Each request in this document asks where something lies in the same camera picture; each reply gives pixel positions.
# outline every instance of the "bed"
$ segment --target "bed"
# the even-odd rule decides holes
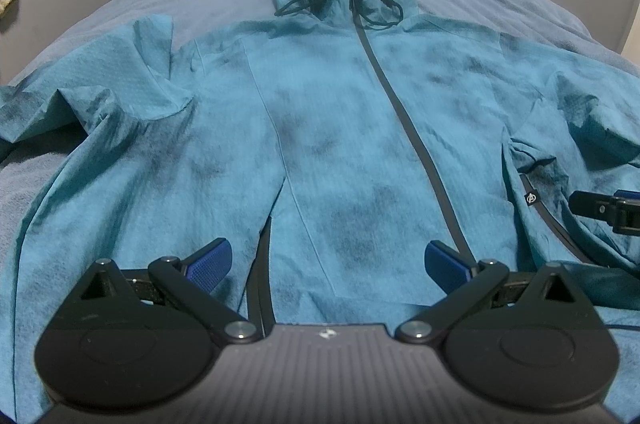
[[[549,0],[417,0],[420,11],[484,25],[585,55],[640,77],[640,70],[595,41],[577,17]],[[211,30],[241,20],[273,17],[273,0],[113,0],[78,22],[41,52],[14,80],[117,26],[150,14],[174,20],[172,49]],[[62,161],[83,141],[79,126],[60,128],[18,144],[0,163],[0,266],[14,244],[17,227],[32,200]],[[621,394],[616,397],[625,399]],[[625,418],[638,413],[625,399]]]

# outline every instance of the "silver bolt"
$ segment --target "silver bolt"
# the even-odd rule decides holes
[[[252,337],[257,331],[258,329],[255,325],[249,321],[234,321],[225,327],[225,332],[228,336],[240,340]]]
[[[404,335],[418,339],[425,338],[431,334],[432,330],[431,325],[424,321],[407,321],[400,327],[400,331]]]
[[[478,265],[480,266],[480,270],[484,270],[490,265],[495,265],[496,263],[498,263],[498,260],[495,258],[484,258],[484,260],[480,260],[478,262]]]

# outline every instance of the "blue jacket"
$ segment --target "blue jacket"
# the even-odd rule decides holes
[[[603,319],[640,327],[631,277],[640,238],[573,216],[567,200],[574,190],[640,190],[638,78],[393,1],[402,16],[383,0],[358,3],[366,36],[475,257],[512,270],[580,262],[527,205],[526,176],[601,265],[581,265],[581,281]],[[35,343],[99,257],[142,268],[223,236],[234,263],[213,295],[246,313],[245,283],[271,216],[279,322],[393,331],[442,298],[424,249],[459,241],[433,181],[363,49],[353,0],[314,3],[174,53],[171,20],[146,17],[0,88],[0,158],[71,122],[87,133],[35,199],[2,269],[0,409],[20,424],[48,405]],[[613,334],[623,359],[607,405],[629,420],[640,414],[640,334]]]

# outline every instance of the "triangular cutout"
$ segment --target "triangular cutout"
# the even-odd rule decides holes
[[[97,272],[82,294],[82,299],[109,298],[114,296],[116,289],[105,271]]]
[[[549,287],[546,291],[545,299],[551,299],[553,301],[562,301],[564,303],[574,303],[575,299],[571,296],[569,289],[562,281],[560,276],[552,276],[549,278]]]

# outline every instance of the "drawstring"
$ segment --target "drawstring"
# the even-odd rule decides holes
[[[393,27],[394,25],[398,25],[404,19],[404,11],[402,10],[402,6],[395,0],[380,0],[384,3],[389,9],[397,9],[398,10],[398,19],[393,21],[373,21],[369,19],[367,14],[364,14],[363,11],[363,2],[364,0],[349,0],[350,9],[352,11],[356,11],[359,16],[361,16],[364,21],[369,23],[370,25],[377,27]],[[289,14],[295,14],[305,9],[309,9],[316,16],[322,11],[324,6],[326,5],[327,0],[291,0],[289,3],[284,4],[280,7],[276,12],[276,16],[287,16]]]

